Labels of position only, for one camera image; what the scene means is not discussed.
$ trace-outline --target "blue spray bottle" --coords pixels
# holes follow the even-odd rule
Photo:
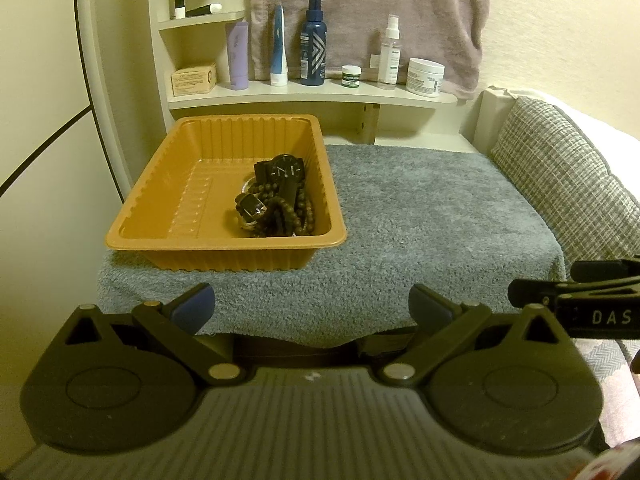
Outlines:
[[[306,22],[300,32],[300,82],[307,86],[324,83],[326,67],[326,25],[320,0],[309,0]]]

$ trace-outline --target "clear spray bottle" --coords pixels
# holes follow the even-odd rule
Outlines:
[[[385,39],[380,48],[380,68],[378,69],[378,86],[385,90],[393,90],[398,82],[400,65],[400,29],[399,18],[390,14],[386,24]]]

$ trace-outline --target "white lid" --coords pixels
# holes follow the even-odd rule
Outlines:
[[[271,73],[271,86],[284,86],[288,81],[287,74]]]
[[[398,28],[399,20],[400,18],[395,14],[389,15],[388,21],[386,22],[386,37],[391,38],[392,40],[400,38],[400,29]]]
[[[360,75],[362,74],[362,69],[356,65],[343,65],[342,72],[349,75]]]
[[[429,61],[428,59],[419,59],[417,57],[412,57],[409,60],[409,70],[444,75],[444,65],[436,63],[435,61]]]

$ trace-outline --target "checkered fabric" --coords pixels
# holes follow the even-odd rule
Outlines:
[[[517,99],[490,156],[553,231],[569,264],[640,253],[640,205],[559,108]]]

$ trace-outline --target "hanging towel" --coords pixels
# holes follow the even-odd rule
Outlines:
[[[308,0],[251,0],[251,46],[255,78],[269,79],[274,6],[285,11],[289,75],[300,76],[300,28]],[[401,65],[405,82],[410,57],[445,67],[442,90],[461,99],[474,96],[482,57],[480,35],[489,0],[322,0],[327,32],[327,77],[345,64],[361,66],[364,79],[376,80],[370,55],[380,53],[388,14],[400,16]]]

